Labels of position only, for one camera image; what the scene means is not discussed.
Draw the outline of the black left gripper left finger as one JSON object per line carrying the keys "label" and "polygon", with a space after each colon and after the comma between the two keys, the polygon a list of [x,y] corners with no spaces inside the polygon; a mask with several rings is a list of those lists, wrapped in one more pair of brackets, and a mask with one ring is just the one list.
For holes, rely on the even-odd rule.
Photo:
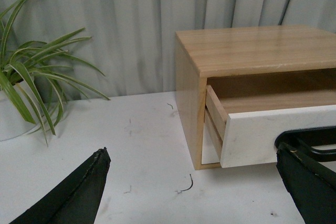
{"label": "black left gripper left finger", "polygon": [[94,223],[110,168],[101,148],[12,223]]}

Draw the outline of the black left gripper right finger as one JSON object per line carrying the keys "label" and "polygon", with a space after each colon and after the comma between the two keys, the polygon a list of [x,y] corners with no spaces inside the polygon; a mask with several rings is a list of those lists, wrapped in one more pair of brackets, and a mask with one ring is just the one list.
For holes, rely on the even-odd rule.
{"label": "black left gripper right finger", "polygon": [[286,143],[276,167],[305,223],[335,223],[335,172]]}

